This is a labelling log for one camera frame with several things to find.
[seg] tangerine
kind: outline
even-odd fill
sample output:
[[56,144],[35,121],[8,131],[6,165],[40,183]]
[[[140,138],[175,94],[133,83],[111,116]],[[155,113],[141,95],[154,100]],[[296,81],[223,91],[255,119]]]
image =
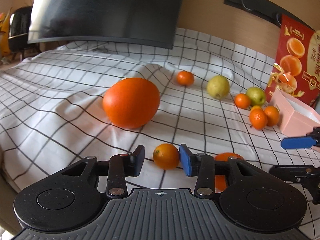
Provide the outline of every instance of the tangerine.
[[257,130],[262,130],[268,123],[267,115],[262,109],[250,111],[249,120],[251,125]]
[[280,113],[274,106],[268,106],[264,110],[268,118],[267,126],[274,126],[279,122]]
[[[238,158],[243,159],[242,156],[236,153],[220,153],[214,157],[214,160],[227,162],[230,156],[237,156]],[[215,187],[219,191],[224,191],[227,188],[226,176],[215,175],[214,181],[215,181]]]
[[237,107],[246,109],[251,104],[251,99],[246,94],[237,94],[235,97],[235,104]]
[[163,143],[153,151],[153,160],[159,168],[172,170],[178,166],[180,154],[178,149],[172,144]]
[[177,82],[182,86],[191,86],[195,81],[195,77],[189,71],[180,71],[177,75]]
[[281,58],[279,65],[284,72],[290,72],[292,76],[297,76],[302,71],[302,64],[300,60],[292,55],[286,55]]
[[302,42],[297,38],[288,39],[287,50],[292,56],[295,56],[297,58],[301,58],[306,52],[306,49],[304,48]]
[[102,101],[110,121],[121,128],[145,125],[156,114],[160,93],[155,84],[144,78],[123,79],[109,88]]

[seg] crosshair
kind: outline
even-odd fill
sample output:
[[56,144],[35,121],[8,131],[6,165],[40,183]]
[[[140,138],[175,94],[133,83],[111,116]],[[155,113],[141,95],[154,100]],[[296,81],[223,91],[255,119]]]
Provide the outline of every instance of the crosshair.
[[160,197],[162,197],[164,194],[166,194],[165,192],[163,192],[163,191],[159,191],[159,192],[157,192],[156,193],[157,195],[159,195]]

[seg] white checkered bedsheet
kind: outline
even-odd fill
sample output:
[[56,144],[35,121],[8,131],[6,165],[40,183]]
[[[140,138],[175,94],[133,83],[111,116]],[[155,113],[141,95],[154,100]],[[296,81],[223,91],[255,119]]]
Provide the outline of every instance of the white checkered bedsheet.
[[[278,127],[257,131],[250,127],[248,110],[238,109],[233,96],[247,88],[265,88],[274,60],[252,49],[195,31],[177,29],[173,50],[112,42],[73,42],[26,59],[0,73],[0,145],[2,168],[22,189],[89,155],[108,160],[132,152],[139,144],[146,159],[134,187],[194,188],[181,168],[166,171],[152,161],[156,146],[186,143],[195,152],[216,155],[235,152],[268,171],[273,164],[320,166],[311,149],[283,150]],[[192,71],[195,83],[181,87],[179,70]],[[205,90],[214,75],[226,76],[231,93],[224,100]],[[102,110],[106,89],[128,77],[152,81],[161,93],[155,117],[144,127],[125,130],[111,124]],[[106,178],[98,189],[103,192]],[[300,229],[320,236],[320,205],[308,191]]]

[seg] pear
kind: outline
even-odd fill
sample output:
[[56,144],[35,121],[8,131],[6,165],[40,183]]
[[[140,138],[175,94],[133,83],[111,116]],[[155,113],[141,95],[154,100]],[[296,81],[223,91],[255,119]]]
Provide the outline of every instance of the pear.
[[215,99],[221,100],[229,94],[230,85],[226,77],[218,75],[209,80],[207,92]]
[[249,88],[246,95],[251,99],[251,106],[262,106],[266,102],[266,94],[261,88]]

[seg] black monitor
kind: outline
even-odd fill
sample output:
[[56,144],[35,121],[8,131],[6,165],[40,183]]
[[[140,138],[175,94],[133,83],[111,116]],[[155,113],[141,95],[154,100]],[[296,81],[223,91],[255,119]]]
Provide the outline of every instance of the black monitor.
[[171,49],[182,0],[35,0],[29,43],[115,41]]

